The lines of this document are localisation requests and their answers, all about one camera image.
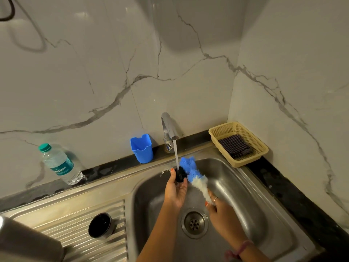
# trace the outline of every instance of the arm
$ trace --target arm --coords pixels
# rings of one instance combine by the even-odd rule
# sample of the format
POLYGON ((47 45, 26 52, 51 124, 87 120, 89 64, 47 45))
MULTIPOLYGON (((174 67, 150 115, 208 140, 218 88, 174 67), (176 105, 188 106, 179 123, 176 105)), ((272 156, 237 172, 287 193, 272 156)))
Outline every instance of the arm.
POLYGON ((155 226, 151 231, 137 262, 163 262, 173 260, 177 235, 179 211, 187 193, 188 181, 175 185, 176 172, 171 169, 171 177, 165 189, 165 199, 155 226))
MULTIPOLYGON (((209 191, 212 200, 216 196, 209 191)), ((216 198, 216 207, 205 203, 211 222, 216 231, 233 247, 238 250, 242 243, 248 240, 241 223, 236 215, 234 208, 220 198, 216 198)), ((248 245, 240 254, 244 262, 270 262, 270 259, 264 255, 254 244, 248 245)))

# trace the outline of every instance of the sink drain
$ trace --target sink drain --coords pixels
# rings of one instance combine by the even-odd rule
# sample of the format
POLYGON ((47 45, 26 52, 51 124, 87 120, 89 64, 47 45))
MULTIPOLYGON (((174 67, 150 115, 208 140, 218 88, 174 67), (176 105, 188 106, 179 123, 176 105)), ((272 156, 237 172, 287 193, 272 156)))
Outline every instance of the sink drain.
POLYGON ((189 209, 183 214, 181 225, 188 237, 198 239, 207 232, 208 218, 200 209, 189 209))

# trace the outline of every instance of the running water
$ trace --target running water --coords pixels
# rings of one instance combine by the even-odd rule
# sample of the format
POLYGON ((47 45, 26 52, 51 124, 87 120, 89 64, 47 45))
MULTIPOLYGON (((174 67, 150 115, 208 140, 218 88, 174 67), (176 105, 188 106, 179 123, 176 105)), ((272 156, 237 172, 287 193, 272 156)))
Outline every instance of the running water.
POLYGON ((176 164, 177 164, 177 170, 179 169, 179 163, 178 163, 178 154, 177 154, 177 140, 173 140, 173 147, 174 147, 174 153, 176 156, 176 164))

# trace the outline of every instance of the bottle label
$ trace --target bottle label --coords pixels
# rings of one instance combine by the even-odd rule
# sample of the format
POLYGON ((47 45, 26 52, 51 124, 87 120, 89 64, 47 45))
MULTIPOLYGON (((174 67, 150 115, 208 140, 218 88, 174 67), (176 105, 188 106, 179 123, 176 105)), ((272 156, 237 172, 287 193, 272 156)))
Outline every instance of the bottle label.
POLYGON ((61 164, 60 166, 51 168, 52 171, 54 171, 57 175, 63 176, 67 173, 69 173, 74 167, 74 163, 67 158, 67 160, 61 164))

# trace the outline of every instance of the black cord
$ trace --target black cord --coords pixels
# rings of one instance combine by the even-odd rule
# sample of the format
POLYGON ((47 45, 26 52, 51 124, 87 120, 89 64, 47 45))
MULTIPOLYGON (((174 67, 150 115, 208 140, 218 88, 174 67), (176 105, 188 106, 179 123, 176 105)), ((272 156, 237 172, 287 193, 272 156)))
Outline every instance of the black cord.
POLYGON ((2 17, 2 18, 0 18, 0 22, 10 21, 12 18, 15 17, 15 12, 16 12, 16 11, 15 11, 15 6, 13 5, 12 0, 8 0, 8 2, 9 2, 9 4, 10 4, 10 6, 11 6, 11 13, 10 13, 10 15, 7 16, 7 17, 2 17))

